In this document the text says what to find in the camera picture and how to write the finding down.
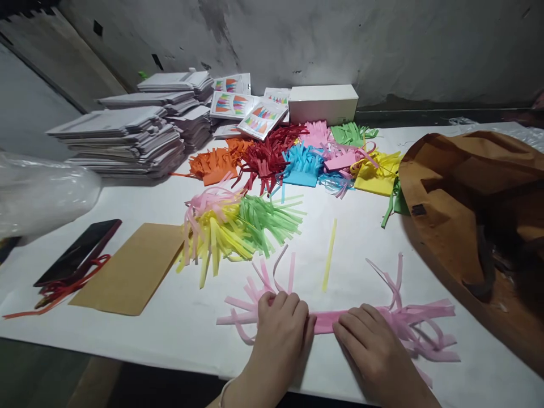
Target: hand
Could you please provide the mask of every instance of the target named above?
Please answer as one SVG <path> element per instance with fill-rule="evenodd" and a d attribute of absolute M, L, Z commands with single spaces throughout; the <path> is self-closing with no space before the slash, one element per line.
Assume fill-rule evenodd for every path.
<path fill-rule="evenodd" d="M 400 340 L 372 306 L 350 309 L 333 330 L 384 408 L 440 407 Z"/>
<path fill-rule="evenodd" d="M 313 339 L 316 317 L 308 316 L 308 305 L 297 294 L 267 292 L 259 300 L 258 313 L 251 357 L 225 391 L 225 408 L 276 407 L 293 381 L 305 346 Z"/>

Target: brown paper envelope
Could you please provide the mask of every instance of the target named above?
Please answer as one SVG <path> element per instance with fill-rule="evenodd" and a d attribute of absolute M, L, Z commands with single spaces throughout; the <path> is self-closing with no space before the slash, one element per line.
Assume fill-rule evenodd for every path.
<path fill-rule="evenodd" d="M 143 224 L 72 299 L 71 305 L 138 316 L 183 243 L 180 226 Z"/>

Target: smartphone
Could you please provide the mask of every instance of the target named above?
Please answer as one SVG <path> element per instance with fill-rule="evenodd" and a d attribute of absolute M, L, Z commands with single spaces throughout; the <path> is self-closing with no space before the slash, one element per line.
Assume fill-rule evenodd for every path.
<path fill-rule="evenodd" d="M 92 265 L 91 261 L 100 256 L 121 222 L 120 219 L 114 219 L 92 224 L 38 279 L 34 286 L 45 286 L 53 282 L 72 284 L 83 278 Z"/>

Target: white tabletop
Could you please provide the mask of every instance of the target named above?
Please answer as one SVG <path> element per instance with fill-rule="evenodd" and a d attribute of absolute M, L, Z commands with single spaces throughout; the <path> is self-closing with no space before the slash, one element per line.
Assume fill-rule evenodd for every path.
<path fill-rule="evenodd" d="M 522 129 L 517 124 L 480 127 L 502 129 L 505 133 Z M 468 128 L 380 129 L 377 142 L 382 151 L 405 152 L 425 133 L 438 131 L 453 136 Z M 224 145 L 216 141 L 208 147 Z M 188 168 L 188 163 L 184 163 L 179 171 L 187 172 Z M 88 214 L 12 251 L 0 267 L 0 313 L 30 310 L 36 302 L 32 284 L 90 224 L 114 218 L 123 221 L 104 251 L 113 254 L 144 222 L 181 224 L 184 202 L 203 190 L 202 182 L 185 177 L 171 177 L 153 187 L 104 187 Z M 364 258 L 394 275 L 397 253 L 403 252 L 403 302 L 424 304 L 449 298 L 456 305 L 456 317 L 440 318 L 437 323 L 445 333 L 457 337 L 458 344 L 451 349 L 459 353 L 462 361 L 433 363 L 420 358 L 415 362 L 432 377 L 433 390 L 443 406 L 542 406 L 544 381 L 484 329 L 435 278 L 414 248 L 417 239 L 411 243 L 408 238 L 414 232 L 410 219 L 393 214 L 386 229 L 380 228 L 387 197 L 356 190 L 339 200 L 328 195 L 322 186 L 287 186 L 286 196 L 296 194 L 304 194 L 298 208 L 308 215 L 300 227 L 302 234 L 289 242 L 287 254 L 292 250 L 297 254 L 294 290 L 308 302 L 311 311 L 346 309 L 362 302 L 389 304 L 389 289 Z M 321 282 L 334 218 L 338 219 L 336 242 L 329 289 L 323 293 Z M 271 256 L 269 264 L 277 254 Z M 191 265 L 176 274 L 174 266 L 137 317 L 64 302 L 42 316 L 0 321 L 0 337 L 154 367 L 236 376 L 247 362 L 251 348 L 242 342 L 233 326 L 215 326 L 215 320 L 229 315 L 230 307 L 223 302 L 227 295 L 245 299 L 243 285 L 246 276 L 254 276 L 253 269 L 249 262 L 221 261 L 219 276 L 212 278 L 209 273 L 201 290 L 199 271 L 199 266 Z M 279 268 L 278 280 L 286 279 L 284 265 Z M 333 335 L 316 336 L 304 375 L 294 389 L 366 401 Z"/>

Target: brown tote bag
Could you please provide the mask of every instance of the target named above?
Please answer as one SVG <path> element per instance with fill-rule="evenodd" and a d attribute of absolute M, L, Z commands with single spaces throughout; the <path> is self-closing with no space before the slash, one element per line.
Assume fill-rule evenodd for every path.
<path fill-rule="evenodd" d="M 500 133 L 425 135 L 399 168 L 434 273 L 544 377 L 544 154 Z"/>

